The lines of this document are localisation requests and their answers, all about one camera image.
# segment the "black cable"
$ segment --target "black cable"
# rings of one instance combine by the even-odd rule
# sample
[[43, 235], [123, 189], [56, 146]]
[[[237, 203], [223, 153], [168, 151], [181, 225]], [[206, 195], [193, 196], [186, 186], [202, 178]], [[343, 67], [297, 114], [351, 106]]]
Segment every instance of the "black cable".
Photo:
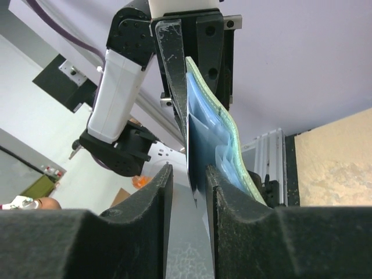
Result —
[[44, 174], [40, 169], [38, 169], [37, 167], [35, 167], [35, 166], [32, 165], [31, 163], [29, 163], [28, 161], [22, 159], [20, 156], [14, 154], [12, 151], [10, 151], [10, 150], [8, 150], [8, 149], [2, 147], [1, 145], [0, 145], [0, 150], [3, 151], [3, 152], [5, 152], [5, 153], [7, 153], [7, 154], [10, 155], [11, 157], [16, 158], [18, 161], [24, 163], [27, 167], [33, 169], [34, 171], [37, 171], [38, 173]]

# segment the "yellow-green object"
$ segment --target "yellow-green object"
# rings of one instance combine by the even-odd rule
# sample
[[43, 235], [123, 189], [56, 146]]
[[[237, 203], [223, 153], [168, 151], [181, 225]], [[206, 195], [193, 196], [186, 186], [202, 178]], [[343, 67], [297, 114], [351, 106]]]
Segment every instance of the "yellow-green object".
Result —
[[54, 183], [47, 177], [42, 176], [36, 182], [34, 182], [30, 187], [23, 191], [20, 195], [27, 196], [33, 199], [43, 198], [48, 196], [54, 188]]
[[243, 159], [241, 156], [239, 132], [234, 119], [230, 116], [229, 112], [211, 92], [192, 58], [190, 57], [186, 58], [186, 65], [187, 72], [192, 73], [197, 83], [197, 86], [203, 96], [203, 99], [205, 99], [205, 101], [208, 103], [212, 111], [216, 115], [218, 115], [219, 118], [221, 118], [224, 127], [228, 130], [228, 133], [230, 134], [232, 146], [232, 163], [234, 164], [234, 167], [237, 170], [237, 175], [240, 183], [246, 189], [247, 193], [250, 194], [250, 196], [252, 196], [258, 202], [266, 205], [265, 201], [263, 200], [260, 192], [258, 191], [256, 185], [252, 181], [243, 163]]

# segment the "cardboard box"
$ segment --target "cardboard box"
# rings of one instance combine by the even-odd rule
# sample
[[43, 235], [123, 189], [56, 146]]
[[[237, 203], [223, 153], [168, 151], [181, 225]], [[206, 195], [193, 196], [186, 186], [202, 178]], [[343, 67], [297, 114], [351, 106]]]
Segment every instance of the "cardboard box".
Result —
[[118, 191], [114, 201], [112, 202], [111, 207], [118, 205], [120, 202], [122, 202], [123, 200], [125, 200], [129, 196], [130, 196], [130, 194], [126, 190], [120, 189]]

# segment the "screw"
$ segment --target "screw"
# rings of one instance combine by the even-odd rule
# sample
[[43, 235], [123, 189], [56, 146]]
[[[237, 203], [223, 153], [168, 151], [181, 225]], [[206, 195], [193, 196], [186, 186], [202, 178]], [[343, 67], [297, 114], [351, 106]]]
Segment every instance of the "screw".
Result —
[[216, 28], [214, 26], [208, 26], [205, 28], [205, 34], [208, 37], [212, 37], [216, 33]]
[[208, 71], [208, 76], [211, 80], [215, 80], [218, 76], [218, 71], [217, 69], [215, 68], [211, 68], [209, 71]]
[[72, 75], [72, 76], [75, 76], [76, 74], [77, 74], [77, 70], [76, 70], [76, 68], [74, 67], [74, 66], [72, 66], [71, 67], [71, 70], [70, 70], [70, 74]]
[[233, 28], [233, 27], [234, 27], [234, 22], [233, 22], [232, 20], [229, 20], [229, 21], [227, 22], [227, 27], [228, 27], [228, 28]]

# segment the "white ceiling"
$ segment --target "white ceiling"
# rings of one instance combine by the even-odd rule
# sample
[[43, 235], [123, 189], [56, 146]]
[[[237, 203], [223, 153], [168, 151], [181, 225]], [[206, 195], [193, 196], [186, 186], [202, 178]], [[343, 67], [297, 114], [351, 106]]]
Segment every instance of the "white ceiling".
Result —
[[[43, 0], [102, 51], [120, 0]], [[225, 0], [235, 33], [231, 114], [243, 143], [281, 127], [299, 133], [372, 107], [371, 0]], [[157, 63], [143, 84], [159, 103]]]

